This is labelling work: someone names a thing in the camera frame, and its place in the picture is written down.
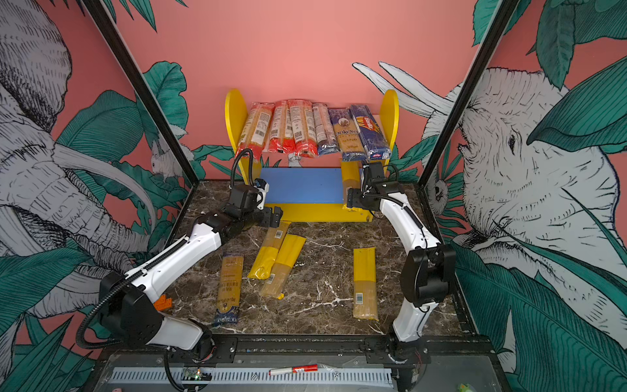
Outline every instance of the red marker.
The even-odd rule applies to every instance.
[[[305,365],[305,366],[295,366],[293,368],[271,369],[269,373],[270,373],[270,376],[276,376],[277,374],[304,373],[306,371],[318,371],[318,365]]]

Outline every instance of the wire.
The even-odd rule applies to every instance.
[[[248,154],[248,157],[249,157],[248,159],[248,183],[249,184],[253,183],[253,159],[254,159],[253,150],[243,149],[242,151],[240,151],[239,154],[237,154],[235,159],[233,159],[233,167],[231,168],[231,186],[230,186],[231,189],[235,185],[235,171],[237,170],[237,165],[238,163],[240,163],[240,159],[245,154]]]

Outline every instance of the elephant eye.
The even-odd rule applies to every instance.
[[[510,139],[507,141],[507,144],[510,146],[510,150],[512,150],[512,154],[514,153],[514,146],[516,145],[516,138],[514,135],[510,136]]]

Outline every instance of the mural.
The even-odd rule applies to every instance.
[[[163,249],[190,185],[139,99],[106,90],[53,137],[74,69],[44,3],[0,0],[0,391],[80,389],[97,352],[74,334],[100,279]],[[181,67],[163,61],[145,76],[184,132]],[[144,139],[152,170],[129,162]],[[133,206],[131,227],[116,220],[128,211],[107,207],[114,199]],[[94,324],[88,336],[108,331]]]
[[[508,31],[530,3],[519,3]],[[476,3],[476,37],[497,4]],[[577,45],[627,38],[627,1],[548,0],[538,14],[527,56],[541,71],[485,71],[427,193],[458,253],[473,319],[512,389],[624,391],[627,250],[616,231],[620,178],[611,155],[627,142],[627,57],[571,89],[565,82]],[[401,106],[428,118],[414,148],[440,134],[460,88],[440,97],[380,66],[411,94],[398,91]],[[354,67],[381,91],[393,88]]]

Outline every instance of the red pasta package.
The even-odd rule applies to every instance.
[[[317,157],[318,148],[315,138],[312,103],[302,99],[290,99],[288,105],[290,106],[290,116],[292,117],[296,155],[309,158]]]
[[[292,132],[292,118],[287,101],[277,101],[275,103],[267,151],[285,154],[291,154],[296,151],[294,133]]]
[[[241,131],[237,154],[245,148],[250,148],[255,159],[259,161],[273,109],[274,103],[253,102],[244,129]]]

